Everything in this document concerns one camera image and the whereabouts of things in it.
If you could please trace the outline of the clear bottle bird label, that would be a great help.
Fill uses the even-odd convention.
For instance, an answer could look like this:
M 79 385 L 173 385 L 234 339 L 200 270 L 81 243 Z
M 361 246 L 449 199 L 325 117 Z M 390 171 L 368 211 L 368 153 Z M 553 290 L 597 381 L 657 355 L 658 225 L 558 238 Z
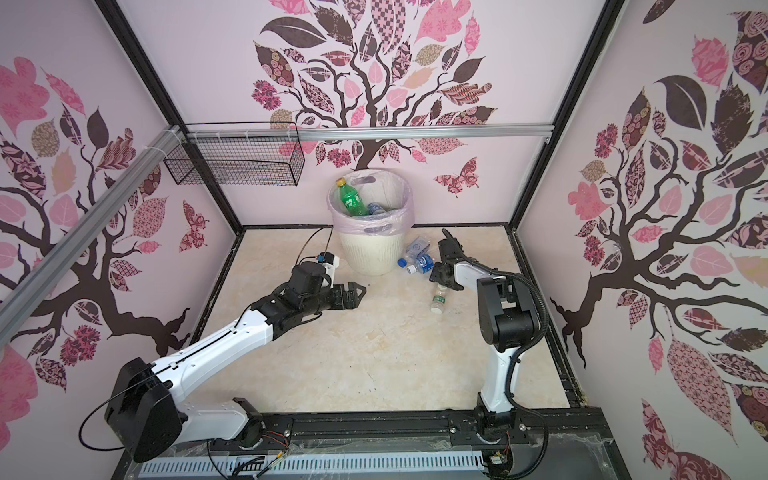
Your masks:
M 442 314 L 445 310 L 448 288 L 440 283 L 435 283 L 430 311 L 434 314 Z

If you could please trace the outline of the Pepsi water bottle blue label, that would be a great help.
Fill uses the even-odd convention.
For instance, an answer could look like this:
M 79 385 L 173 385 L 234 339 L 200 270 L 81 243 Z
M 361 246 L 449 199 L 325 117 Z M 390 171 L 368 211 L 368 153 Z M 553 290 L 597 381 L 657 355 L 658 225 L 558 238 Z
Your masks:
M 371 202 L 368 204 L 368 212 L 371 216 L 374 216 L 374 215 L 380 215 L 380 214 L 386 213 L 387 210 L 380 204 L 376 202 Z

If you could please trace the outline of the green bottle yellow cap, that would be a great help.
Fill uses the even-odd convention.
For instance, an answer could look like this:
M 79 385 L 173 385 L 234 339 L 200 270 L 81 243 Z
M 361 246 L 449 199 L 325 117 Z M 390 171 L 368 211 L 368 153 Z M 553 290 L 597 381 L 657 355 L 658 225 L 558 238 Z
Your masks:
M 358 191 L 347 183 L 344 178 L 336 181 L 339 199 L 344 206 L 347 214 L 351 217 L 368 216 L 368 207 L 363 202 Z

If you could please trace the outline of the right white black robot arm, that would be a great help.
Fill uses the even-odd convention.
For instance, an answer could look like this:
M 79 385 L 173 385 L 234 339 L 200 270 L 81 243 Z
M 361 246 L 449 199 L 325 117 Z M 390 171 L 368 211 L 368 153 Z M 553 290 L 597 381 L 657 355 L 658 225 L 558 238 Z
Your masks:
M 523 355 L 546 335 L 551 317 L 541 291 L 525 276 L 482 264 L 465 254 L 447 229 L 429 280 L 443 289 L 476 294 L 478 325 L 490 347 L 476 415 L 487 425 L 510 424 L 524 408 L 515 401 Z

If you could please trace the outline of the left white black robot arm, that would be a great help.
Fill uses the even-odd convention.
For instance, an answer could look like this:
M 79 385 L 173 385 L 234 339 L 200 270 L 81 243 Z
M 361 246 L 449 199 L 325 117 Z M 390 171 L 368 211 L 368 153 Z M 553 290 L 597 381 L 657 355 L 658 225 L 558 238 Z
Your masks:
M 221 329 L 173 354 L 147 363 L 141 358 L 120 370 L 106 405 L 105 421 L 136 463 L 159 457 L 174 445 L 230 441 L 256 447 L 266 431 L 264 417 L 242 397 L 215 406 L 189 402 L 213 376 L 250 352 L 324 311 L 359 307 L 367 289 L 356 282 L 337 284 L 339 263 L 305 261 L 288 281 L 248 305 Z

